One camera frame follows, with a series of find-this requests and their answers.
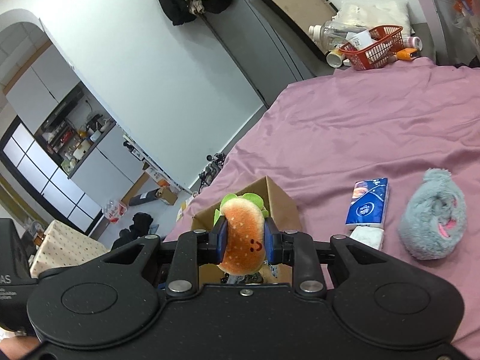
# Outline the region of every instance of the fluffy blue-gray plush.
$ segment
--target fluffy blue-gray plush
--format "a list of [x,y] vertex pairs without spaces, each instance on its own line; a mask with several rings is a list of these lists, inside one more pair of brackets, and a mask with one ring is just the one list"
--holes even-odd
[[448,256],[467,227],[467,206],[460,188],[445,169],[429,169],[400,222],[400,238],[419,260]]

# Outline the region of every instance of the red plastic basket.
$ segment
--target red plastic basket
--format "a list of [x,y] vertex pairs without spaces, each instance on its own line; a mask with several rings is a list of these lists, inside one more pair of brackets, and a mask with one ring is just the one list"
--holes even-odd
[[377,41],[374,44],[359,51],[345,43],[339,51],[357,71],[383,68],[389,57],[404,49],[402,30],[402,26],[378,26],[370,30],[371,38]]

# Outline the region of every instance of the orange plush toy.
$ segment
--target orange plush toy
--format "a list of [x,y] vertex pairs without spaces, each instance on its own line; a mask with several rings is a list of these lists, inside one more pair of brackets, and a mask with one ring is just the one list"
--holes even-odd
[[223,261],[218,267],[236,276],[258,272],[265,260],[263,225],[264,216],[268,215],[262,198],[253,193],[241,197],[227,195],[222,200],[220,212],[215,213],[215,222],[220,215],[227,221],[228,238]]

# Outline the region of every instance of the transparent plastic jar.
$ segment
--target transparent plastic jar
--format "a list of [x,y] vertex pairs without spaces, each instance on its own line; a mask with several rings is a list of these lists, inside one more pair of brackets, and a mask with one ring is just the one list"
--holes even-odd
[[359,33],[365,30],[367,30],[365,27],[349,26],[329,20],[321,26],[310,26],[309,34],[315,42],[320,42],[323,49],[331,51],[347,42],[346,37],[349,32]]

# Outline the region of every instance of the yellow curtain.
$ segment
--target yellow curtain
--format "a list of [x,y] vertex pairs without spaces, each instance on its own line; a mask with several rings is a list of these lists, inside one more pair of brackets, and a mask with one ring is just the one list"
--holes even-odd
[[14,190],[10,183],[0,175],[0,202],[7,212],[18,223],[23,224],[27,218],[39,221],[45,228],[48,223],[30,207],[25,200]]

